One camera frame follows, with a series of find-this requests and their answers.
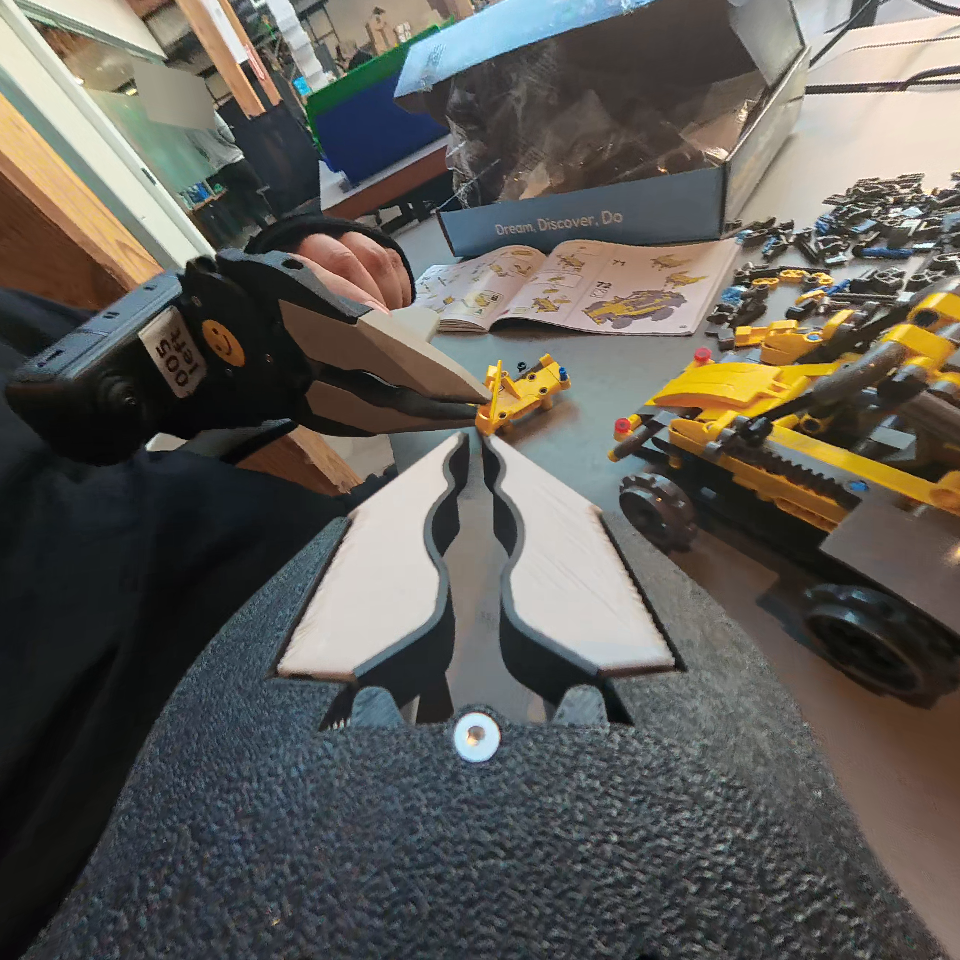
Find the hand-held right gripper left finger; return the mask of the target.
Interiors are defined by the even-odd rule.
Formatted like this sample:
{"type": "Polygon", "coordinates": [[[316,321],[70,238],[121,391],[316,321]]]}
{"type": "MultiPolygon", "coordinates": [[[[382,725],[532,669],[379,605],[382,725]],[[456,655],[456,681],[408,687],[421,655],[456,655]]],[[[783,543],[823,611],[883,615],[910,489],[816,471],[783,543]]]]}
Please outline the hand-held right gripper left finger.
{"type": "Polygon", "coordinates": [[[399,706],[446,681],[455,641],[446,554],[470,463],[468,435],[454,434],[349,515],[289,633],[279,677],[382,688],[399,706]]]}

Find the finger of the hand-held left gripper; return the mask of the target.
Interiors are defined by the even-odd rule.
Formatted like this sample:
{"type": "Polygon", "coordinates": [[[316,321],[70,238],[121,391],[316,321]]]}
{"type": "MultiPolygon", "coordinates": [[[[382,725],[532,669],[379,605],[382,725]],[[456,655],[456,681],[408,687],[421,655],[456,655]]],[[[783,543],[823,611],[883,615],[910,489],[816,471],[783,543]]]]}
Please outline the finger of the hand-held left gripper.
{"type": "Polygon", "coordinates": [[[310,361],[369,374],[432,401],[480,405],[491,399],[483,382],[432,345],[440,323],[433,309],[363,311],[349,323],[284,300],[279,308],[284,329],[310,361]]]}
{"type": "Polygon", "coordinates": [[[424,394],[376,377],[317,379],[306,390],[306,426],[334,436],[385,436],[472,426],[482,385],[461,384],[450,395],[424,394]]]}

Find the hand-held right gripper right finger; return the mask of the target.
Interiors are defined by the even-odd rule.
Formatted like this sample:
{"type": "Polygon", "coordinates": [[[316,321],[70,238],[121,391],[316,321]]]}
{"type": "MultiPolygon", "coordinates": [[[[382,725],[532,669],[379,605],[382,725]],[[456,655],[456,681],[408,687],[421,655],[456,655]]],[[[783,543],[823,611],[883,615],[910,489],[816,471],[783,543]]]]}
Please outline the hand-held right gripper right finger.
{"type": "Polygon", "coordinates": [[[484,440],[493,528],[507,554],[500,649],[510,675],[546,703],[588,686],[671,673],[677,658],[602,510],[497,437],[484,440]]]}

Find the small yellow brick assembly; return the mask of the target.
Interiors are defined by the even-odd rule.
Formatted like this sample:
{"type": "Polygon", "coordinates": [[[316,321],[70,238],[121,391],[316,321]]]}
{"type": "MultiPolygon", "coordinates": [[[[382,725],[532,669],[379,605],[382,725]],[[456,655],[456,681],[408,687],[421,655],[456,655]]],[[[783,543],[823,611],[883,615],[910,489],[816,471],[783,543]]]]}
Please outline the small yellow brick assembly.
{"type": "Polygon", "coordinates": [[[478,420],[477,411],[474,426],[483,437],[492,437],[498,432],[509,430],[538,411],[551,410],[554,397],[570,390],[572,385],[568,369],[549,354],[543,355],[534,366],[520,364],[516,376],[510,376],[510,378],[517,395],[517,402],[510,418],[500,424],[495,432],[489,432],[486,424],[478,420]]]}

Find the yellow brick vehicle model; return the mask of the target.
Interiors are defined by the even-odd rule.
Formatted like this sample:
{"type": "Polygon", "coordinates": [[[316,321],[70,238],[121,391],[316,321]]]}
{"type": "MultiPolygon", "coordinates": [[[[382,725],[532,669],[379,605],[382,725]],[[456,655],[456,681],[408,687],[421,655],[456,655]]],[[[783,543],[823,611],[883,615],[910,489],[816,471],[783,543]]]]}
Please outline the yellow brick vehicle model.
{"type": "Polygon", "coordinates": [[[920,294],[862,353],[773,366],[698,351],[614,427],[608,457],[657,455],[619,487],[665,553],[697,510],[819,577],[814,649],[877,695],[930,709],[958,690],[958,280],[920,294]]]}

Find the person's left forearm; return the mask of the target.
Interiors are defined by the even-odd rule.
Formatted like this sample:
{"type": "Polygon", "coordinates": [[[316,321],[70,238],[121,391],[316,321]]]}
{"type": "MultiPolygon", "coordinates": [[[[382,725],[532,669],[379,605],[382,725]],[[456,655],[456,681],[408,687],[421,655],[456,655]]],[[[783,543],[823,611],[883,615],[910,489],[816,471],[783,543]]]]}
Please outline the person's left forearm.
{"type": "MultiPolygon", "coordinates": [[[[368,226],[365,223],[331,218],[323,214],[293,215],[274,222],[265,229],[262,229],[255,236],[251,237],[246,243],[245,252],[249,255],[266,255],[271,252],[278,252],[294,258],[292,251],[308,236],[313,234],[323,234],[334,238],[340,238],[343,234],[349,232],[363,234],[379,242],[384,247],[397,251],[401,255],[414,282],[415,302],[416,278],[402,247],[397,241],[384,233],[382,230],[376,227],[368,226]]],[[[294,258],[294,260],[306,267],[306,265],[297,258],[294,258]]]]}

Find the background office desk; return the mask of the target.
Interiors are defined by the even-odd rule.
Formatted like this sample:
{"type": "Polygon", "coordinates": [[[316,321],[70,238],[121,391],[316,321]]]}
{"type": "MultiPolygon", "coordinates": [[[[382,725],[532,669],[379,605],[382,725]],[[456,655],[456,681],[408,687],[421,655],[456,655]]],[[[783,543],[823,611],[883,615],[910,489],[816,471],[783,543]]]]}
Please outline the background office desk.
{"type": "Polygon", "coordinates": [[[372,176],[351,184],[344,173],[335,173],[324,160],[318,162],[319,205],[323,214],[356,219],[376,210],[395,207],[406,195],[450,173],[447,153],[450,138],[440,138],[372,176]]]}

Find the blue bin with green lid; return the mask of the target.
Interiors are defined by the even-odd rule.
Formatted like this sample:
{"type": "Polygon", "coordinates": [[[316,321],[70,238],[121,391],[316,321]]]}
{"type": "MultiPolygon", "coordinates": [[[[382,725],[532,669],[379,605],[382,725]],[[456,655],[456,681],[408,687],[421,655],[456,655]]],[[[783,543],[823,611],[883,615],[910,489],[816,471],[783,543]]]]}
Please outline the blue bin with green lid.
{"type": "Polygon", "coordinates": [[[342,78],[307,98],[308,124],[329,170],[358,185],[449,136],[446,126],[403,109],[394,95],[410,48],[451,24],[431,26],[377,56],[357,50],[342,78]]]}

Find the glass partition panel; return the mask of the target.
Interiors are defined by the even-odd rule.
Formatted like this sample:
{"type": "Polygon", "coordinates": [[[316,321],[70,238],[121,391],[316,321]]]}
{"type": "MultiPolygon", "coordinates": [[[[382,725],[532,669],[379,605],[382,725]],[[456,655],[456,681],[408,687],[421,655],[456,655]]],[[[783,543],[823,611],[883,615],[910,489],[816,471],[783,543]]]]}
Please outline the glass partition panel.
{"type": "Polygon", "coordinates": [[[210,163],[182,126],[152,118],[139,92],[138,68],[169,68],[138,2],[17,2],[16,6],[69,72],[78,91],[114,127],[150,181],[182,209],[205,242],[221,239],[210,163]]]}

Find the instruction booklet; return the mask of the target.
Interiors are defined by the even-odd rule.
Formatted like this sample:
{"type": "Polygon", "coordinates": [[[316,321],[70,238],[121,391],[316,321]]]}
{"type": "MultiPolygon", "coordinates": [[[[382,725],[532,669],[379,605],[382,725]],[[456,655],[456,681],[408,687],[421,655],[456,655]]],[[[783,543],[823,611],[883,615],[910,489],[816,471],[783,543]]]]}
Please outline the instruction booklet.
{"type": "Polygon", "coordinates": [[[680,246],[568,241],[550,254],[510,245],[426,270],[416,303],[440,332],[488,333],[504,321],[623,336],[690,337],[732,276],[733,238],[680,246]]]}

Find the blue cardboard box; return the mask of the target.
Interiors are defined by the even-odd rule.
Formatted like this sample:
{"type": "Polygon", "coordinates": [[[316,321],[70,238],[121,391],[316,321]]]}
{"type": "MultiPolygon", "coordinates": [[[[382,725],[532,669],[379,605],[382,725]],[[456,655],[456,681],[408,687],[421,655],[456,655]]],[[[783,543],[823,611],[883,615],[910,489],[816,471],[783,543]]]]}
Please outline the blue cardboard box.
{"type": "Polygon", "coordinates": [[[447,121],[452,80],[498,57],[560,41],[575,64],[638,56],[678,78],[719,80],[757,70],[762,106],[719,167],[576,193],[438,213],[452,253],[474,258],[509,243],[546,253],[571,239],[637,246],[725,236],[792,134],[805,98],[810,47],[792,2],[500,2],[410,48],[394,99],[447,121]]]}

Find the crumpled plastic bag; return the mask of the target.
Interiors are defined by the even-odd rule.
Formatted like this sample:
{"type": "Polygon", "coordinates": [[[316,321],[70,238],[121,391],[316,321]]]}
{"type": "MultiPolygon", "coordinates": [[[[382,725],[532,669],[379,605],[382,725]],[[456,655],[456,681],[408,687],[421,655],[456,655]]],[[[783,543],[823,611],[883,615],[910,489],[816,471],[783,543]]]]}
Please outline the crumpled plastic bag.
{"type": "Polygon", "coordinates": [[[447,167],[463,209],[721,166],[762,106],[758,70],[678,78],[637,55],[575,63],[558,39],[451,81],[447,167]]]}

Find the pile of grey brick pieces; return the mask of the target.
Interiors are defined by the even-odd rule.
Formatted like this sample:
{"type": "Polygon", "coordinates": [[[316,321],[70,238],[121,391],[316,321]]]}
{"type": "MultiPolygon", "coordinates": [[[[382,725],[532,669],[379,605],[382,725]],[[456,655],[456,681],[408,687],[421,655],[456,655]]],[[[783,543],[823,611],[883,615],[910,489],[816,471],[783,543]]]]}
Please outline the pile of grey brick pieces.
{"type": "Polygon", "coordinates": [[[741,256],[705,321],[717,349],[773,366],[862,354],[904,322],[918,294],[958,281],[959,174],[864,177],[823,200],[815,221],[775,217],[727,228],[741,256]],[[795,320],[763,347],[734,349],[735,329],[795,320]]]}

